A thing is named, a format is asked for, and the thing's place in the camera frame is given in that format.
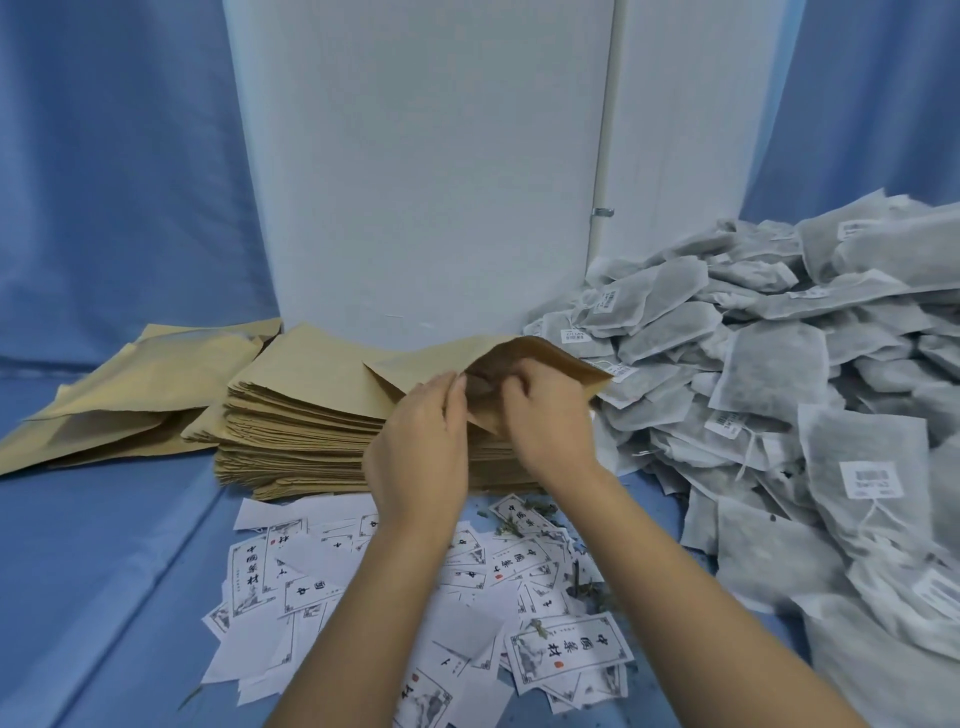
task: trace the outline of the barcode label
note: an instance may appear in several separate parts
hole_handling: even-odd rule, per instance
[[[805,291],[787,291],[786,295],[791,299],[825,299],[830,295],[830,292],[819,285],[815,285]]]
[[[875,463],[869,460],[853,460],[840,463],[843,487],[847,497],[854,500],[903,497],[903,486],[897,475],[895,463]]]
[[[880,220],[848,220],[837,226],[837,240],[841,243],[851,235],[856,235],[860,231],[868,230],[873,226],[879,225]]]
[[[582,344],[585,341],[592,341],[586,331],[578,328],[562,328],[560,331],[561,344]]]
[[[620,292],[620,289],[617,288],[613,291],[607,291],[600,297],[600,301],[596,303],[593,307],[595,313],[610,313],[613,311],[613,306],[616,304],[616,295]]]
[[[746,422],[747,416],[742,412],[722,412],[716,409],[704,423],[704,428],[728,440],[735,440]]]
[[[914,593],[944,617],[960,621],[960,586],[933,568],[913,585]]]

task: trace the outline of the blue fabric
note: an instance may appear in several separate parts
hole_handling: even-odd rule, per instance
[[[221,0],[0,0],[0,363],[277,315]]]
[[[807,0],[742,217],[796,222],[879,187],[960,200],[960,3]]]
[[[0,436],[63,381],[0,378]],[[0,560],[0,726],[56,724],[221,494],[210,461],[195,453],[0,479],[10,545]]]
[[[679,537],[683,524],[680,503],[664,496],[660,486],[640,473],[622,479],[647,512],[674,537]],[[201,617],[220,602],[228,548],[242,540],[240,534],[231,530],[241,496],[230,489],[214,505],[123,638],[88,682],[60,728],[91,725],[100,728],[132,725],[138,728],[201,725],[253,728],[263,724],[277,698],[237,708],[235,683],[206,685],[181,706],[199,685],[217,649],[217,640],[201,623]],[[463,518],[479,530],[492,530],[495,522],[477,515],[478,510],[492,501],[492,497],[472,497]],[[760,618],[784,643],[806,657],[801,622],[769,616]],[[511,698],[500,725],[537,727],[561,720],[564,725],[583,728],[678,726],[653,670],[638,649],[636,653],[636,667],[628,670],[628,698],[554,719],[545,696],[532,691]],[[500,677],[510,684],[505,671],[501,670]]]

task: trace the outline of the white wall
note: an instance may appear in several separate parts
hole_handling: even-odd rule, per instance
[[[615,214],[595,218],[591,256],[643,258],[736,216],[784,14],[797,6],[802,13],[803,0],[618,0],[619,66],[594,198]]]
[[[225,8],[288,326],[414,349],[581,280],[612,0]]]

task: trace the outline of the blue backdrop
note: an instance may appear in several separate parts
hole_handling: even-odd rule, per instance
[[[885,186],[960,200],[960,2],[807,0],[742,216],[796,222]]]
[[[0,366],[277,315],[221,0],[0,0]]]

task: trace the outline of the hand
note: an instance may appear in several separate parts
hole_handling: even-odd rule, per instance
[[[364,453],[381,529],[449,538],[467,499],[466,386],[453,372],[418,384]]]
[[[599,468],[584,388],[533,359],[501,385],[510,439],[523,467],[551,491]]]

